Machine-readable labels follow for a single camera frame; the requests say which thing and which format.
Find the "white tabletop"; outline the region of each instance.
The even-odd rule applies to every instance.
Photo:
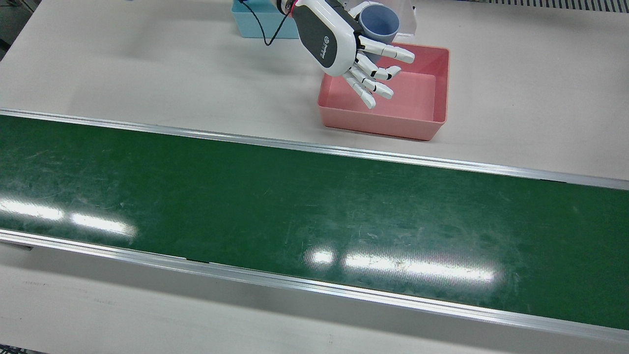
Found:
[[[0,106],[629,180],[629,16],[417,1],[451,51],[430,142],[326,128],[297,40],[238,34],[229,0],[42,2],[0,62]]]

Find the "pink tray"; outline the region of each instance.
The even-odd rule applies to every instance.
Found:
[[[378,66],[402,67],[386,84],[391,100],[374,95],[368,109],[342,76],[325,75],[319,93],[319,111],[326,127],[430,140],[446,121],[450,52],[444,48],[394,43],[415,53],[415,62],[382,58]]]

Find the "conveyor belt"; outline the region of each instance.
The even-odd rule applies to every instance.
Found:
[[[0,229],[629,329],[626,190],[3,116]]]

